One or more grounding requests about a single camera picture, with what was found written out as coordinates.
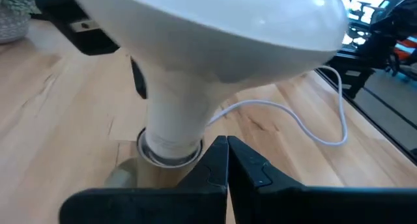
white cable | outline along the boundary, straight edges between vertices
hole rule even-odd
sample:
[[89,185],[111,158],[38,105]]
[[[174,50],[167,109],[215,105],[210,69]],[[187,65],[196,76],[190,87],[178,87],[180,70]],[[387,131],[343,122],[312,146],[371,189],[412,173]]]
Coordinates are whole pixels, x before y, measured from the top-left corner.
[[300,118],[288,107],[285,107],[284,105],[281,104],[277,104],[274,102],[269,102],[266,100],[244,100],[241,101],[239,103],[230,105],[228,108],[224,109],[223,111],[221,111],[219,114],[217,114],[216,116],[212,117],[210,119],[210,122],[208,123],[208,126],[210,126],[211,124],[213,124],[215,121],[217,121],[218,119],[220,119],[222,116],[228,114],[230,111],[234,110],[237,107],[240,106],[244,106],[244,105],[248,105],[248,104],[263,104],[263,105],[271,105],[274,107],[278,107],[282,110],[284,110],[285,112],[287,112],[288,114],[290,114],[297,122],[297,124],[301,127],[302,131],[304,131],[304,133],[306,133],[308,135],[308,137],[310,137],[312,140],[315,140],[317,142],[320,142],[324,145],[327,146],[333,146],[333,147],[337,147],[337,146],[341,146],[344,143],[346,143],[347,140],[347,124],[346,124],[346,118],[345,118],[345,112],[343,110],[343,98],[342,98],[342,82],[341,82],[341,78],[340,75],[338,73],[338,71],[336,71],[334,68],[329,67],[329,66],[322,66],[321,68],[325,68],[328,70],[331,70],[333,73],[336,74],[336,76],[338,77],[338,94],[339,94],[339,115],[340,115],[340,122],[341,122],[341,127],[342,127],[342,135],[343,138],[340,142],[326,142],[322,139],[319,139],[317,136],[313,135],[313,133],[311,133],[306,126],[301,122]]

wooden table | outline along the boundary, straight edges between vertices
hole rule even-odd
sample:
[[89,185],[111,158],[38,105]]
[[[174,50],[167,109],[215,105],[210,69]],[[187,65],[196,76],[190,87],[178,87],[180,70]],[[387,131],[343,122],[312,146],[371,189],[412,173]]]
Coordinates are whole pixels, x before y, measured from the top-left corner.
[[[323,139],[341,137],[336,92],[315,72],[242,91],[222,108],[252,98],[288,105]],[[85,56],[41,21],[26,39],[0,46],[1,222],[57,223],[69,195],[102,186],[134,155],[146,109],[124,50]],[[205,141],[235,135],[308,185],[417,186],[417,168],[349,104],[345,109],[349,142],[340,148],[315,143],[288,114],[259,105],[228,114]]]

woven basket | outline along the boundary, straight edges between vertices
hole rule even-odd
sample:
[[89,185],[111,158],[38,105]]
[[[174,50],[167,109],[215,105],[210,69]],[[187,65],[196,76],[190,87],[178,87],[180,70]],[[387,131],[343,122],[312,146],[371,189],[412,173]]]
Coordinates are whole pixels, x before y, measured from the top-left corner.
[[19,16],[0,6],[0,44],[23,38],[29,29],[30,15]]

